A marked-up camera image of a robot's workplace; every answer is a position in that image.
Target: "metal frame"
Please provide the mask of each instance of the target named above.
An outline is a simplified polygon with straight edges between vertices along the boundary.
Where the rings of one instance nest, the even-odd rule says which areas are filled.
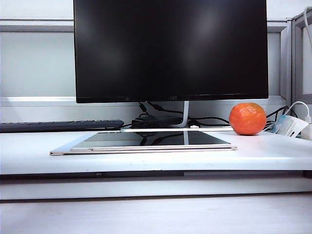
[[[307,12],[308,24],[312,23],[312,9]],[[299,15],[292,21],[292,100],[312,104],[312,94],[303,94],[303,28],[304,17]]]
[[[268,33],[280,33],[280,95],[268,99],[248,99],[260,105],[289,105],[291,103],[291,47],[290,19],[268,20]],[[72,19],[0,19],[0,32],[73,32]],[[134,106],[136,103],[76,103],[76,97],[1,97],[1,106]],[[207,104],[235,105],[240,100],[205,101]]]

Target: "charger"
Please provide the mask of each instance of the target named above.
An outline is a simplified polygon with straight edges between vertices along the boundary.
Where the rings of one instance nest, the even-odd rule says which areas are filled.
[[[295,106],[296,104],[303,104],[306,108],[307,108],[307,116],[305,116],[304,121],[306,121],[308,123],[308,126],[305,127],[302,131],[301,131],[301,138],[303,139],[308,139],[308,140],[312,140],[312,117],[310,116],[310,111],[309,111],[309,107],[301,101],[296,101],[294,102],[290,108],[287,110],[287,112],[285,113],[285,115],[288,113],[288,111]]]

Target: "white cable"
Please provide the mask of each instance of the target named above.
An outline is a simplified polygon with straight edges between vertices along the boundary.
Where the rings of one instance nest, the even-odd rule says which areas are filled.
[[[304,23],[306,25],[306,29],[307,29],[307,32],[308,32],[308,35],[309,35],[309,39],[310,39],[310,44],[311,44],[311,51],[312,51],[312,33],[309,29],[309,25],[308,25],[308,18],[307,18],[307,10],[309,9],[310,7],[306,7],[306,9],[304,9],[304,12],[303,12],[303,16],[304,16]]]
[[[310,117],[309,107],[307,106],[307,104],[305,104],[304,102],[301,102],[301,101],[296,101],[296,102],[294,102],[294,103],[290,106],[290,108],[285,112],[284,115],[286,115],[286,114],[291,110],[291,108],[292,108],[293,106],[295,106],[296,104],[302,104],[302,105],[304,105],[304,106],[307,108],[308,114],[307,114],[307,116],[305,117],[305,121],[308,122],[308,123],[311,123],[311,122],[312,122],[312,118]]]

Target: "white desk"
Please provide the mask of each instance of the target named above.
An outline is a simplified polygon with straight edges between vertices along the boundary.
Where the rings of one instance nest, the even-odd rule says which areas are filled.
[[[214,132],[210,134],[238,150],[49,156],[50,150],[84,134],[1,134],[1,174],[179,170],[184,176],[2,181],[1,199],[80,199],[6,201],[0,204],[1,233],[40,234],[43,228],[47,234],[312,231],[311,193],[232,195],[312,191],[312,179],[301,176],[302,170],[312,170],[310,141],[269,133]],[[228,176],[214,170],[266,173],[239,171]],[[205,194],[216,195],[185,196]],[[81,199],[87,197],[101,198]]]
[[[312,142],[271,133],[210,132],[236,151],[50,156],[89,132],[1,134],[0,173],[39,174],[151,170],[312,170]]]
[[[1,199],[155,195],[254,194],[312,191],[312,142],[270,133],[209,134],[236,151],[50,156],[50,150],[89,132],[1,134],[1,174],[182,171],[182,176],[10,180]],[[267,170],[224,175],[214,170]],[[282,170],[284,173],[272,172]]]

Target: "monitor stand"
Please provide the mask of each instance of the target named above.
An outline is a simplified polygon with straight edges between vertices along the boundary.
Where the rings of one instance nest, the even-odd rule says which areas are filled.
[[[173,127],[173,128],[183,128],[183,127],[185,127],[186,124],[187,124],[188,116],[189,116],[189,101],[184,101],[182,122],[180,124],[170,125],[170,127]]]

